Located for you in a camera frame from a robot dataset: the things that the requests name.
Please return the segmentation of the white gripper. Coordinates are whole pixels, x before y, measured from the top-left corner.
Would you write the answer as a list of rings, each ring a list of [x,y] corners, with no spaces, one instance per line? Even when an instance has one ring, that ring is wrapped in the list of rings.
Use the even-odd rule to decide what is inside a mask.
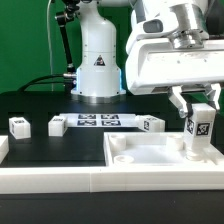
[[[220,110],[224,40],[206,27],[208,0],[137,0],[126,44],[126,83],[135,95],[168,91],[181,118],[193,115],[182,86],[205,86],[208,104]]]

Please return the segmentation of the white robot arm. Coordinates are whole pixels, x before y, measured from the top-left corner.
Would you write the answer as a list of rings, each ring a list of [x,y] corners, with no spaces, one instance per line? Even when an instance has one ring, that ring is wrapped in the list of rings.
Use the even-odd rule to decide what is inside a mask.
[[[224,40],[212,40],[205,23],[208,0],[81,0],[74,13],[82,32],[82,63],[73,93],[92,102],[120,93],[116,28],[99,6],[132,7],[126,43],[128,90],[134,95],[168,93],[182,117],[193,113],[183,92],[204,91],[219,108],[224,82]]]

